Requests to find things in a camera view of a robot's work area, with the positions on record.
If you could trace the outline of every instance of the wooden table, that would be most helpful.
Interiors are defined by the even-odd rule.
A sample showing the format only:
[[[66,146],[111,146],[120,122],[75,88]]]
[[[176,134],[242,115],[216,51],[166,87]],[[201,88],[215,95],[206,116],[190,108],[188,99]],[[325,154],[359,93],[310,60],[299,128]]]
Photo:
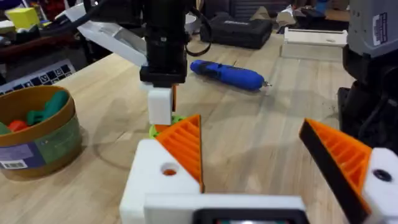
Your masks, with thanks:
[[[282,59],[282,36],[261,50],[214,45],[200,59],[250,68],[274,84],[248,93],[188,73],[177,114],[202,115],[207,192],[301,195],[312,223],[342,223],[331,190],[302,142],[303,118],[338,126],[336,92],[350,86],[342,64]],[[190,44],[200,50],[204,44]],[[0,176],[0,223],[120,223],[118,206],[138,142],[148,135],[139,68],[117,55],[63,80],[75,101],[84,153],[43,179]]]

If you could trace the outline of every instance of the black cable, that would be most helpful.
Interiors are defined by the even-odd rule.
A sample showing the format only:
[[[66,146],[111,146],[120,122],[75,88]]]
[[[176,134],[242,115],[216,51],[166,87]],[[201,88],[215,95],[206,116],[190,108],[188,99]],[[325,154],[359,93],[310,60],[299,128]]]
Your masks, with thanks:
[[[211,33],[211,26],[209,21],[207,20],[207,18],[200,13],[200,11],[198,9],[196,9],[195,7],[192,7],[191,10],[193,15],[195,15],[198,19],[201,20],[201,22],[203,23],[203,25],[205,26],[208,34],[209,34],[209,45],[207,46],[207,48],[205,50],[202,50],[201,52],[191,52],[188,50],[187,46],[185,46],[185,50],[187,51],[187,54],[191,55],[192,57],[198,57],[201,55],[204,55],[205,53],[207,53],[210,50],[211,47],[211,42],[212,42],[212,33]]]
[[[365,131],[369,127],[369,125],[373,122],[375,117],[379,114],[380,110],[384,107],[384,105],[388,102],[388,96],[386,94],[383,94],[381,96],[380,102],[376,105],[372,113],[369,115],[369,117],[366,119],[366,121],[361,125],[359,132],[358,132],[358,139],[360,141],[363,141],[363,137],[365,134]]]
[[[90,10],[89,12],[87,12],[84,16],[80,17],[79,19],[77,19],[74,22],[71,22],[65,26],[61,26],[59,28],[56,29],[49,29],[49,30],[42,30],[40,33],[44,36],[50,36],[50,35],[59,35],[62,34],[64,32],[73,30],[73,29],[77,29],[77,27],[80,27],[81,25],[85,24],[87,21],[90,20],[91,17],[93,17],[96,13],[98,13],[98,11],[101,9],[101,7],[106,4],[108,1],[110,0],[102,0],[98,3],[97,6],[92,7],[92,10]]]

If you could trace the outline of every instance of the blue rotary tool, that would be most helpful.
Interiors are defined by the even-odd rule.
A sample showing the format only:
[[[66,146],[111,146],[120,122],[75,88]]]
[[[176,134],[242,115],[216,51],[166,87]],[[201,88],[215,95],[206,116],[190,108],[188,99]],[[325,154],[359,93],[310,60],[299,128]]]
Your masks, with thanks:
[[[192,62],[191,70],[243,90],[255,91],[263,86],[272,86],[257,72],[230,65],[196,60]]]

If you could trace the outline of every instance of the cardboard container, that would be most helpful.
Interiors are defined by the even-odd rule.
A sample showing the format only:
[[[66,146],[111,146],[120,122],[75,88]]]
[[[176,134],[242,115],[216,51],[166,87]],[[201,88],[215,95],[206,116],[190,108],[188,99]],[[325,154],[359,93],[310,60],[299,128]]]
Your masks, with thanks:
[[[37,86],[0,96],[0,121],[26,120],[30,110],[43,110],[59,86]],[[22,131],[0,135],[0,169],[9,179],[43,177],[61,169],[81,152],[80,126],[69,94],[54,116]]]

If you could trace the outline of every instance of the screw hole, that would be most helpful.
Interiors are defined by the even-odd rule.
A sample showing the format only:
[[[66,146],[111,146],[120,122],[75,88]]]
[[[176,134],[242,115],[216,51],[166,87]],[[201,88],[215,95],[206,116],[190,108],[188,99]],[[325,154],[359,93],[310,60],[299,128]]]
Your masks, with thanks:
[[[373,175],[377,177],[379,180],[385,181],[385,182],[392,182],[392,177],[391,175],[382,169],[376,169],[373,171]]]
[[[173,175],[177,174],[177,172],[178,172],[178,165],[176,165],[174,163],[166,163],[166,164],[162,165],[162,167],[160,168],[160,171],[165,176],[173,176]]]

